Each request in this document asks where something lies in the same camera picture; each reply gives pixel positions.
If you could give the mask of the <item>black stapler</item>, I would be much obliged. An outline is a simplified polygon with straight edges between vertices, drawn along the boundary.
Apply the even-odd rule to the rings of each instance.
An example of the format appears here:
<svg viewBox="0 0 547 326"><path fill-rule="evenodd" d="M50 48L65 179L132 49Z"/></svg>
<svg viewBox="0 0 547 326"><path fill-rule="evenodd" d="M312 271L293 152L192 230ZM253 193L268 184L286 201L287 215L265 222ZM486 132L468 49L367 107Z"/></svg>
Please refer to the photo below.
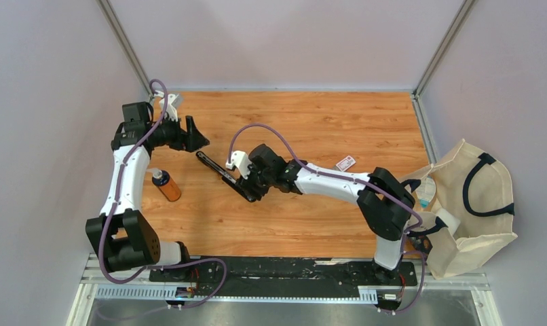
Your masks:
<svg viewBox="0 0 547 326"><path fill-rule="evenodd" d="M209 158L204 152L197 151L195 153L196 158L205 166L213 170L215 173L217 173L221 180L227 184L231 189L236 191L241 197L243 197L248 202L256 202L257 199L246 194L244 190L240 187L235 177L229 173L227 170L225 170L222 166L219 166L214 160Z"/></svg>

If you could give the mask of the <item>small staple box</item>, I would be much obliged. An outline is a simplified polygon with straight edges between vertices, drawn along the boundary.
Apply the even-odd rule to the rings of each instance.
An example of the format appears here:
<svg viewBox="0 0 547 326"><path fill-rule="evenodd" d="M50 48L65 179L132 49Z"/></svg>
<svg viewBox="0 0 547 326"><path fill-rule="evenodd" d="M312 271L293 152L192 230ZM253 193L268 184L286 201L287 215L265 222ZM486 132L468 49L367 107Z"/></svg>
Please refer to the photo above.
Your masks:
<svg viewBox="0 0 547 326"><path fill-rule="evenodd" d="M355 165L356 160L352 156L346 156L334 166L335 170L345 172Z"/></svg>

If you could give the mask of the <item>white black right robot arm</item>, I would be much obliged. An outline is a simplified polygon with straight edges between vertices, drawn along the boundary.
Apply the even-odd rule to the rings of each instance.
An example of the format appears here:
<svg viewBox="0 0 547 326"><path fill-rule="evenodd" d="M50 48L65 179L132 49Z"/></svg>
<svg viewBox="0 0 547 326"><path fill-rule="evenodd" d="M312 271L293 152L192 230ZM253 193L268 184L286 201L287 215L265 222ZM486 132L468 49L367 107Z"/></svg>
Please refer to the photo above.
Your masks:
<svg viewBox="0 0 547 326"><path fill-rule="evenodd" d="M238 183L257 200L274 187L284 193L322 195L355 204L376 235L374 278L388 285L399 277L402 236L415 205L409 183L399 182L384 168L345 173L305 160L286 161L265 144L250 153L231 152L226 167L239 170Z"/></svg>

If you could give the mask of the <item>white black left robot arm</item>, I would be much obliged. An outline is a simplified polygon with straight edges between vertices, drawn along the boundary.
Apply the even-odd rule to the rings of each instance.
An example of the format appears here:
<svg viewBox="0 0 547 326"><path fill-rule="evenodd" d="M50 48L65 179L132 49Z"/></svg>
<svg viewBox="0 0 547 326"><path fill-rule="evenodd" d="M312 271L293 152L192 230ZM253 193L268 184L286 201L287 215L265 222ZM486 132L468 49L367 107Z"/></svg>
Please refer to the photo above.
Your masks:
<svg viewBox="0 0 547 326"><path fill-rule="evenodd" d="M166 110L160 122L153 119L148 102L122 107L124 120L111 141L114 169L109 193L99 216L86 221L88 239L107 273L167 265L167 273L178 282L193 273L185 245L161 241L142 212L143 183L153 150L169 146L193 153L209 144L190 115L181 128L181 101L175 94L160 100Z"/></svg>

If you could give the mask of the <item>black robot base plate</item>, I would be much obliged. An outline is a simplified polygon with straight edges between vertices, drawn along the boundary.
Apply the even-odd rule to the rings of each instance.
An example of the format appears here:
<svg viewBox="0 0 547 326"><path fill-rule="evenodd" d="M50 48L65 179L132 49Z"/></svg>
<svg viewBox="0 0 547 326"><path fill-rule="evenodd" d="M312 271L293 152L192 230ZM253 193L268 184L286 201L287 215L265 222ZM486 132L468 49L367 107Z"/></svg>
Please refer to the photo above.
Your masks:
<svg viewBox="0 0 547 326"><path fill-rule="evenodd" d="M339 298L359 296L359 287L391 287L418 284L415 267L403 262L393 272L380 270L371 260L338 261L300 257L201 256L198 265L171 270L152 270L151 282L195 285L198 295L210 294L217 285L222 297Z"/></svg>

